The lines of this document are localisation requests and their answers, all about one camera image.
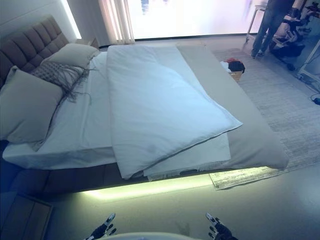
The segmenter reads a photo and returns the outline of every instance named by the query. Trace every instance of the jeans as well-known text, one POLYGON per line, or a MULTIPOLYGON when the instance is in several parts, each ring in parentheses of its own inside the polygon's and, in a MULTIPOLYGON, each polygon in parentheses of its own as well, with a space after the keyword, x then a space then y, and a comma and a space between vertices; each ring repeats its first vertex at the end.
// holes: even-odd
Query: jeans
POLYGON ((259 50, 261 50, 262 52, 265 52, 267 50, 272 38, 277 32, 282 21, 284 20, 285 15, 286 13, 279 12, 277 10, 270 10, 268 8, 265 10, 258 34, 256 35, 253 43, 251 56, 255 57, 259 50))

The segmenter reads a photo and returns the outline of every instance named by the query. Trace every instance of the decorative pillow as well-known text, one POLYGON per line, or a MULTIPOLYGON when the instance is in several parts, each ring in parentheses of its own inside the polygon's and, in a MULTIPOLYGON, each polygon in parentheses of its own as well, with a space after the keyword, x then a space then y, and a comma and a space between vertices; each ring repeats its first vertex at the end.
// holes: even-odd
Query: decorative pillow
POLYGON ((30 72, 33 76, 59 86, 63 91, 63 99, 69 98, 72 102, 76 100, 76 95, 72 92, 73 88, 88 73, 87 69, 52 61, 45 61, 30 72))
POLYGON ((59 86, 13 66, 0 91, 0 140, 34 143, 37 151, 62 96, 59 86))
POLYGON ((99 53, 99 50, 93 46, 68 43, 58 52, 43 60, 43 62, 50 61, 86 69, 90 60, 99 53))

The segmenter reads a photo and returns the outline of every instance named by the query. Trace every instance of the gray rug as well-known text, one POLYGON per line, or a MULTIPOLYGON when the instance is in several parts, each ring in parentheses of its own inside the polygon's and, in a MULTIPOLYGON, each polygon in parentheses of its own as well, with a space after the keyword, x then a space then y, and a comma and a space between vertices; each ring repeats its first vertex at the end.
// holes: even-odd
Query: gray rug
POLYGON ((245 66, 239 85, 280 138, 289 164, 211 173, 216 189, 226 189, 320 163, 320 106, 290 83, 240 49, 214 51, 220 60, 240 59, 245 66))

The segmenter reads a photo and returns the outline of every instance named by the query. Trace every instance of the white wall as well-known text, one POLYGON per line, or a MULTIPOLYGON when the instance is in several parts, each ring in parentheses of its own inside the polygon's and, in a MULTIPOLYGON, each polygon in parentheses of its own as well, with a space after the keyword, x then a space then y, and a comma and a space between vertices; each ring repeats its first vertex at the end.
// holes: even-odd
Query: white wall
POLYGON ((0 0, 0 36, 33 24, 47 14, 55 18, 69 41, 76 39, 61 0, 0 0))
POLYGON ((82 39, 96 38, 99 46, 110 45, 98 0, 67 0, 82 39))

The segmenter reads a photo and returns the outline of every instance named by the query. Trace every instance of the curtain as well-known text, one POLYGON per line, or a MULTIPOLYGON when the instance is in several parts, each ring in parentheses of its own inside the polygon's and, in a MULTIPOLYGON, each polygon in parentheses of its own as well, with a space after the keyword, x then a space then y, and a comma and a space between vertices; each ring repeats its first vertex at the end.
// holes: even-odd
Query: curtain
POLYGON ((128 0, 99 0, 111 44, 134 44, 128 0))

